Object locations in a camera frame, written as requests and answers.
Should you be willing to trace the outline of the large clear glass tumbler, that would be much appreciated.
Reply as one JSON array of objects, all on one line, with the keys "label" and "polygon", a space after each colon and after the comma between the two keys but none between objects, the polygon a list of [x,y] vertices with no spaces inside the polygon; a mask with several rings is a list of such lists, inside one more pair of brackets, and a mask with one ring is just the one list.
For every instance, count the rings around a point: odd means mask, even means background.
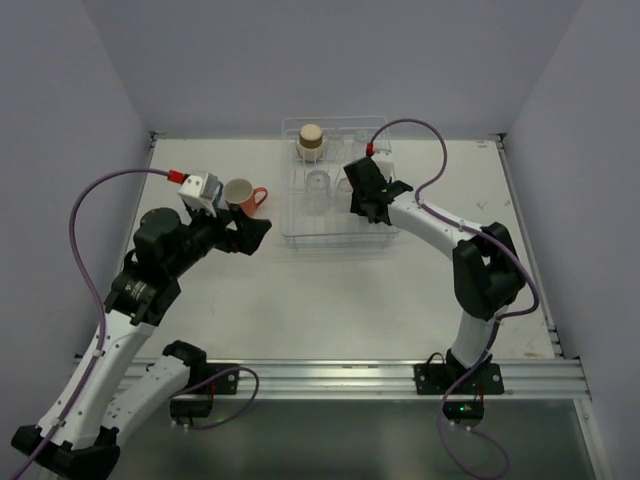
[{"label": "large clear glass tumbler", "polygon": [[310,215],[324,215],[331,204],[330,176],[322,170],[312,170],[305,178],[304,204]]}]

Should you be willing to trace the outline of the beige and brown ceramic cup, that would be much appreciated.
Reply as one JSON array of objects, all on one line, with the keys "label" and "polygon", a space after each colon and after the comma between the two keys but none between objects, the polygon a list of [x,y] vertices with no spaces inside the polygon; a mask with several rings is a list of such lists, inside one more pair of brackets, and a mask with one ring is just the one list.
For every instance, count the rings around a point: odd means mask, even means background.
[{"label": "beige and brown ceramic cup", "polygon": [[324,152],[324,132],[313,123],[303,125],[298,132],[296,144],[298,155],[304,162],[317,162]]}]

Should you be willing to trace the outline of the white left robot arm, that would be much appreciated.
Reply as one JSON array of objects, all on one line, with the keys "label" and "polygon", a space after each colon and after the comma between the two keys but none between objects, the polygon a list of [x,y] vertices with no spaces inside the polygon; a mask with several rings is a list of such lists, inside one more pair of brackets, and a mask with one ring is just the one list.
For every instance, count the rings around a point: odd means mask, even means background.
[{"label": "white left robot arm", "polygon": [[166,399],[209,393],[215,380],[243,369],[230,364],[215,372],[203,350],[175,341],[134,385],[117,391],[179,296],[179,277],[212,250],[255,253],[272,227],[239,207],[217,214],[190,210],[189,215],[189,223],[166,207],[143,215],[70,382],[37,424],[19,427],[12,438],[15,449],[63,479],[108,478],[126,439]]}]

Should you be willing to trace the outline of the orange ceramic mug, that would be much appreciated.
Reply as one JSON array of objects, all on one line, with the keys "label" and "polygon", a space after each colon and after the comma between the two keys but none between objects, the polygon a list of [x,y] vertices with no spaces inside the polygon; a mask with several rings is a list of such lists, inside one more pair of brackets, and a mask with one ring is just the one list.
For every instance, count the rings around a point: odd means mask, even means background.
[{"label": "orange ceramic mug", "polygon": [[239,207],[249,217],[255,215],[268,195],[266,188],[254,187],[246,179],[232,179],[223,187],[223,198],[226,204]]}]

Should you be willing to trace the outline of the small clear glass cup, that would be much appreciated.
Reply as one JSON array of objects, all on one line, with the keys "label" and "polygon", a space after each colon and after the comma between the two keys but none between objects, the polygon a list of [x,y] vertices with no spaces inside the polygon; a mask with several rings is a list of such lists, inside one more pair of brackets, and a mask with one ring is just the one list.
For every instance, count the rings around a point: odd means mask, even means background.
[{"label": "small clear glass cup", "polygon": [[334,192],[335,208],[339,212],[350,212],[353,187],[347,178],[341,178]]}]

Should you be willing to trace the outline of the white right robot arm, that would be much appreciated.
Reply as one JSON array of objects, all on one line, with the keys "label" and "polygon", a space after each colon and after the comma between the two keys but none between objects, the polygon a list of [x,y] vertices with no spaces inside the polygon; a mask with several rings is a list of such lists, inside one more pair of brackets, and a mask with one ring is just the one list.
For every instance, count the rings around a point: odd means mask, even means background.
[{"label": "white right robot arm", "polygon": [[508,229],[467,222],[419,200],[409,184],[385,178],[368,156],[348,163],[344,173],[352,187],[351,213],[409,232],[452,262],[462,317],[449,359],[465,370],[484,360],[498,318],[525,286]]}]

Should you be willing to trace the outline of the light blue textured mug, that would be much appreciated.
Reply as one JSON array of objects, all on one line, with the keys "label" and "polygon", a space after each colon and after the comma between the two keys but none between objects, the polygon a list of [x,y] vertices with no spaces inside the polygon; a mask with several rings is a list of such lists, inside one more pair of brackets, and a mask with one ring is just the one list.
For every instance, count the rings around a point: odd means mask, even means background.
[{"label": "light blue textured mug", "polygon": [[217,176],[214,177],[214,180],[215,180],[215,185],[214,185],[214,196],[212,200],[212,205],[215,208],[219,208],[223,200],[224,183]]}]

